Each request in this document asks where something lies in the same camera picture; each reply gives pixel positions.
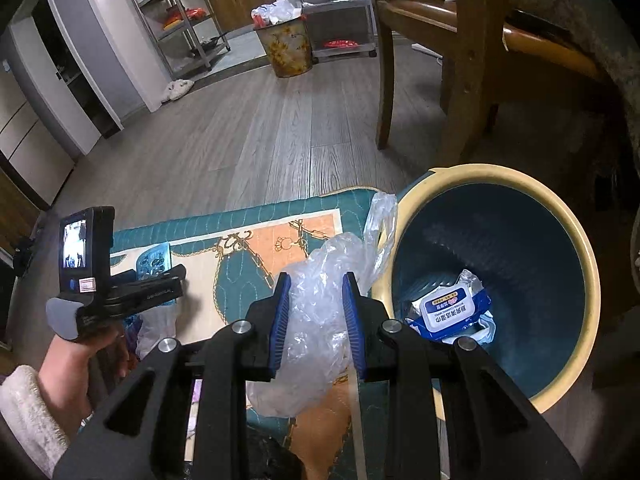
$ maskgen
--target shelving unit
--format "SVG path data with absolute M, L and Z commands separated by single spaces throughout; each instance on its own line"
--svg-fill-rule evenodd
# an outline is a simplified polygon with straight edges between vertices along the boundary
M 156 52 L 160 56 L 160 59 L 162 60 L 174 80 L 181 78 L 185 74 L 188 74 L 189 72 L 192 72 L 200 67 L 206 67 L 207 69 L 210 69 L 211 62 L 220 55 L 224 48 L 226 48 L 228 52 L 231 51 L 231 47 L 229 47 L 229 43 L 226 40 L 225 34 L 220 33 L 220 25 L 218 24 L 218 19 L 216 18 L 215 12 L 213 11 L 209 0 L 203 0 L 208 14 L 205 17 L 196 20 L 189 20 L 187 18 L 186 8 L 184 7 L 181 0 L 131 1 L 136 7 L 140 20 L 142 20 L 143 26 L 145 27 L 146 33 L 149 35 L 149 38 L 156 48 Z M 143 12 L 143 9 L 150 8 L 152 4 L 155 5 L 160 2 L 167 2 L 167 8 L 175 6 L 180 12 L 182 20 L 174 26 L 168 28 L 167 30 L 154 32 L 149 23 L 149 16 L 145 14 L 145 12 Z M 211 20 L 213 22 L 218 33 L 215 37 L 210 38 L 210 41 L 216 42 L 215 46 L 211 49 L 208 48 L 207 42 L 203 42 L 198 38 L 198 35 L 194 30 L 194 27 L 208 20 Z M 162 42 L 177 34 L 181 34 L 186 40 L 187 48 L 185 56 L 189 55 L 188 53 L 191 53 L 191 55 L 193 55 L 193 53 L 195 52 L 195 54 L 193 59 L 188 61 L 184 65 L 174 67 L 169 62 L 167 55 L 162 50 Z
M 307 15 L 306 28 L 316 58 L 367 52 L 376 55 L 371 0 L 298 0 Z M 357 46 L 327 48 L 331 40 L 352 40 Z

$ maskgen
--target camera screen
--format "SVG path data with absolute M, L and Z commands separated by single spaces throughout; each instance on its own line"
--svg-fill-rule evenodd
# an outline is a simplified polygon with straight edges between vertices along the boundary
M 65 225 L 63 241 L 63 267 L 84 267 L 86 244 L 86 220 L 79 220 Z

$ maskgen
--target floral trash can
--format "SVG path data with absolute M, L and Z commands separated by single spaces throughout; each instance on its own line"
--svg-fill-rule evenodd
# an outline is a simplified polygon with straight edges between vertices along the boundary
M 292 77 L 311 69 L 311 44 L 302 17 L 256 28 L 277 77 Z

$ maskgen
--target black gripper frame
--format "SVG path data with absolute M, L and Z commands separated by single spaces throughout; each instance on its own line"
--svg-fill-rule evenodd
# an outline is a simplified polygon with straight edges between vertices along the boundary
M 202 379 L 191 479 L 246 480 L 245 381 L 268 382 L 276 307 L 290 281 L 254 301 L 245 321 L 208 340 L 161 341 L 96 409 L 54 470 L 54 480 L 184 477 L 193 381 Z
M 577 463 L 529 399 L 480 345 L 422 338 L 387 324 L 385 307 L 347 279 L 363 332 L 365 382 L 389 381 L 386 480 L 439 480 L 432 379 L 440 380 L 454 480 L 574 480 Z

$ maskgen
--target human hand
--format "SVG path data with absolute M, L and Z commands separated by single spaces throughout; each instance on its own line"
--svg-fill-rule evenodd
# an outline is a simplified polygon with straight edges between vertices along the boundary
M 127 347 L 120 323 L 105 327 L 88 338 L 71 342 L 55 335 L 44 358 L 38 381 L 40 395 L 51 416 L 67 436 L 73 437 L 83 418 L 91 414 L 86 396 L 89 387 L 89 359 L 117 340 L 118 375 L 127 375 Z

